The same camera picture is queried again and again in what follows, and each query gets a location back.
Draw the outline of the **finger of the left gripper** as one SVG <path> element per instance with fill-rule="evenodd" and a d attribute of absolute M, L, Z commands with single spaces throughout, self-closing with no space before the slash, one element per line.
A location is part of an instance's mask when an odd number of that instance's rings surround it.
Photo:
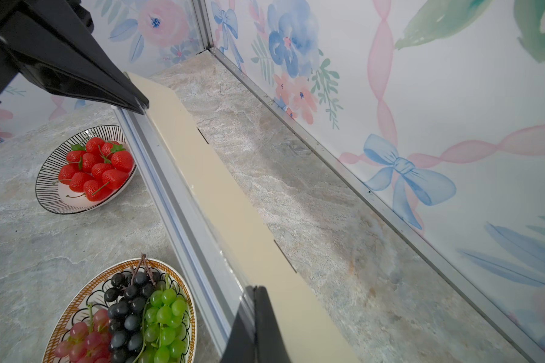
<path fill-rule="evenodd" d="M 65 60 L 63 68 L 74 68 L 75 74 L 95 85 L 94 99 L 80 99 L 111 104 L 135 113 L 145 112 L 149 106 L 148 98 L 115 66 L 92 37 L 94 23 L 91 14 L 79 1 L 38 1 L 33 9 L 47 16 L 53 29 L 76 48 L 78 59 Z"/>

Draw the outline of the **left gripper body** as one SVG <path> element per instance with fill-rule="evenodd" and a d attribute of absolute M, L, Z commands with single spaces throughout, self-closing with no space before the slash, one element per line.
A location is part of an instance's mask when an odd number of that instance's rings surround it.
<path fill-rule="evenodd" d="M 50 94 L 94 99 L 95 85 L 63 68 L 78 59 L 76 48 L 33 9 L 37 4 L 0 1 L 0 96 L 21 74 Z"/>

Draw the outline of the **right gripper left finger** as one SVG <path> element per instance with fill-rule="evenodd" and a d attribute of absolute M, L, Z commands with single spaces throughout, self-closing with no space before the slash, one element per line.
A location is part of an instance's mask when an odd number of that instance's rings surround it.
<path fill-rule="evenodd" d="M 255 287 L 249 285 L 241 296 L 221 363 L 255 363 L 257 361 L 254 290 Z"/>

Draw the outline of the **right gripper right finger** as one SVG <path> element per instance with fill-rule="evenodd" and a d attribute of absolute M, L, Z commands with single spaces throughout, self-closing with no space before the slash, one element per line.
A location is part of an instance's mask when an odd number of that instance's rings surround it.
<path fill-rule="evenodd" d="M 265 287 L 254 289 L 255 343 L 259 363 L 291 363 Z"/>

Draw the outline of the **plastic wrap dispenser box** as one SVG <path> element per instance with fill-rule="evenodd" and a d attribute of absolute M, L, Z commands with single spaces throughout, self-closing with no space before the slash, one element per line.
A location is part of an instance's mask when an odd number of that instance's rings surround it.
<path fill-rule="evenodd" d="M 220 359 L 251 285 L 267 289 L 292 362 L 357 361 L 175 92 L 127 77 L 149 106 L 114 112 Z"/>

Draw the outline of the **patterned fruit plate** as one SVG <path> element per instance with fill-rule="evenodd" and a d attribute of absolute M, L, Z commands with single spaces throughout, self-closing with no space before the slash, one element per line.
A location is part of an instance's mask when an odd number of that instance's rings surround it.
<path fill-rule="evenodd" d="M 44 362 L 192 362 L 197 319 L 183 277 L 140 257 L 93 278 L 60 317 Z"/>

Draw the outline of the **glass plate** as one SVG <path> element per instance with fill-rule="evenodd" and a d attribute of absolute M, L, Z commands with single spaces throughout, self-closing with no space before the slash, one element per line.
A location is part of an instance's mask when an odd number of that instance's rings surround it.
<path fill-rule="evenodd" d="M 93 210 L 121 193 L 137 166 L 121 128 L 96 126 L 59 145 L 42 165 L 35 192 L 50 213 Z"/>

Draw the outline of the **green grapes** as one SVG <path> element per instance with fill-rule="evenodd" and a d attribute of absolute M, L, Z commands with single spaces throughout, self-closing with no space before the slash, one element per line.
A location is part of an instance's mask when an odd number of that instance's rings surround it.
<path fill-rule="evenodd" d="M 188 304 L 173 288 L 154 292 L 144 310 L 143 349 L 136 362 L 184 362 L 188 351 Z"/>

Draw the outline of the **black grapes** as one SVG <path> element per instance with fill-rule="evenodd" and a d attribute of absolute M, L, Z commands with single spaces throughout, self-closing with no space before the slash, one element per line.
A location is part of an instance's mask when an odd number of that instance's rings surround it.
<path fill-rule="evenodd" d="M 160 278 L 155 269 L 112 275 L 110 285 L 104 290 L 104 301 L 109 304 L 112 362 L 135 362 L 142 352 L 144 310 Z"/>

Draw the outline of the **red strawberries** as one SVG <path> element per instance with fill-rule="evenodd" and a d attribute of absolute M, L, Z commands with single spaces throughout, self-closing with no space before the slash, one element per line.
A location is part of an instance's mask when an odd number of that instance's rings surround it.
<path fill-rule="evenodd" d="M 127 147 L 116 140 L 92 137 L 73 142 L 58 170 L 56 185 L 72 204 L 99 204 L 127 184 L 136 169 Z"/>

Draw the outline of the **red grapes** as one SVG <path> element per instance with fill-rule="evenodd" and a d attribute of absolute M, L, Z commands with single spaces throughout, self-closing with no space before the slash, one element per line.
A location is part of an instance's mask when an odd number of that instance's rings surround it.
<path fill-rule="evenodd" d="M 110 319 L 106 309 L 91 309 L 85 320 L 73 324 L 54 348 L 54 357 L 69 362 L 110 362 Z"/>

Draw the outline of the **left aluminium corner post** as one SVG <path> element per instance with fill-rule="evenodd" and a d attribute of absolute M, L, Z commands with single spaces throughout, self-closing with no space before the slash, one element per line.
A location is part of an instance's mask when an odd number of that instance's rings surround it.
<path fill-rule="evenodd" d="M 213 48 L 213 38 L 211 35 L 209 13 L 205 0 L 192 0 L 198 28 L 201 34 L 201 41 L 204 49 L 210 50 Z"/>

